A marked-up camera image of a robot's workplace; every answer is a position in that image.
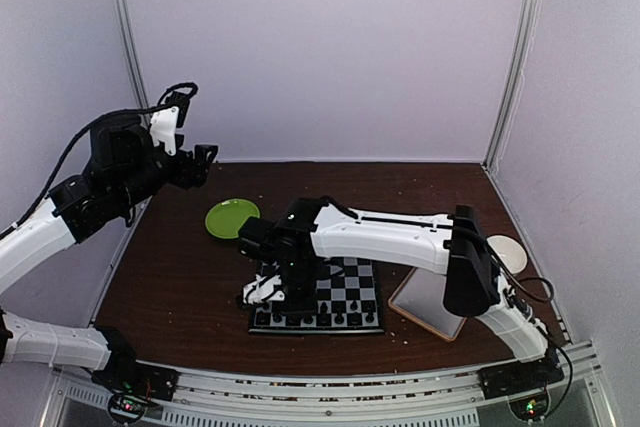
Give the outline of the black king piece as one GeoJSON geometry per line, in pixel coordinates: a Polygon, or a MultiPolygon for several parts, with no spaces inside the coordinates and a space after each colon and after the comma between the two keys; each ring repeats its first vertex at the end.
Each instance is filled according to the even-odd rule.
{"type": "Polygon", "coordinates": [[[332,326],[332,315],[330,312],[330,304],[328,302],[322,302],[320,305],[320,310],[317,316],[317,325],[320,327],[331,327],[332,326]]]}

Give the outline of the black white chess board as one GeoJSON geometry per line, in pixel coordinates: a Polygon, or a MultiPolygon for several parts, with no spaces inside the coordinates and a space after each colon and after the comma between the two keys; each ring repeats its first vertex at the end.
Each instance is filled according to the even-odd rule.
{"type": "Polygon", "coordinates": [[[323,265],[320,278],[316,283],[317,312],[307,316],[284,314],[280,309],[280,302],[269,302],[252,309],[249,315],[248,332],[263,335],[378,335],[385,332],[383,306],[379,291],[376,267],[370,260],[356,258],[337,258],[323,265]],[[358,309],[352,311],[350,304],[358,301],[358,309]],[[362,309],[363,301],[374,301],[374,321],[368,324],[365,317],[368,312],[362,309]],[[317,325],[317,316],[322,302],[330,304],[332,315],[331,327],[317,325]],[[258,312],[270,315],[268,325],[257,325],[255,317],[258,312]],[[279,324],[272,322],[272,313],[279,312],[282,320],[279,324]],[[344,314],[345,323],[337,325],[335,315],[344,314]],[[362,325],[349,326],[348,314],[361,313],[362,325]]]}

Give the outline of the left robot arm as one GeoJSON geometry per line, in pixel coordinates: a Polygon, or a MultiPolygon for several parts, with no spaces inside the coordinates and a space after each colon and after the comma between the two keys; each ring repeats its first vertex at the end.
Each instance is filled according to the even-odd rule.
{"type": "MultiPolygon", "coordinates": [[[[132,224],[139,204],[165,185],[201,187],[218,153],[215,145],[185,151],[177,134],[186,117],[178,106],[109,112],[73,137],[90,137],[84,170],[57,183],[46,181],[27,212],[1,234],[1,289],[7,291],[35,267],[100,231],[114,219],[132,224]]],[[[78,366],[104,371],[123,391],[144,380],[142,366],[115,328],[71,328],[1,313],[1,360],[78,366]]]]}

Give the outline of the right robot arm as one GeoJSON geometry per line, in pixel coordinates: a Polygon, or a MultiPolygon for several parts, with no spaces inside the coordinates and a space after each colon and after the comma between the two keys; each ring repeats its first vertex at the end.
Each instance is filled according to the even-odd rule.
{"type": "Polygon", "coordinates": [[[405,265],[444,277],[444,308],[478,319],[507,345],[519,387],[533,388],[551,371],[547,327],[519,299],[524,287],[469,206],[412,215],[354,209],[330,196],[298,198],[275,221],[248,218],[239,241],[242,255],[275,268],[243,286],[243,306],[274,301],[299,310],[315,294],[321,265],[334,258],[405,265]]]}

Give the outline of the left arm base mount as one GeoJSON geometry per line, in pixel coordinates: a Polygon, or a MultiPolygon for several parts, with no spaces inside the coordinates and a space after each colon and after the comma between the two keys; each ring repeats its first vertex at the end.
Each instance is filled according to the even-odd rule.
{"type": "Polygon", "coordinates": [[[170,368],[137,363],[129,373],[115,370],[92,371],[95,383],[115,392],[133,394],[147,401],[171,401],[179,373],[170,368]]]}

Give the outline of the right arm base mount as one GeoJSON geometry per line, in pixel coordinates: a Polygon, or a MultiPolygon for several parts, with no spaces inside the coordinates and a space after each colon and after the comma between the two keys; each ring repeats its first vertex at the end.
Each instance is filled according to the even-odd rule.
{"type": "Polygon", "coordinates": [[[564,379],[560,366],[540,362],[514,362],[485,367],[479,370],[478,375],[487,400],[543,388],[564,379]]]}

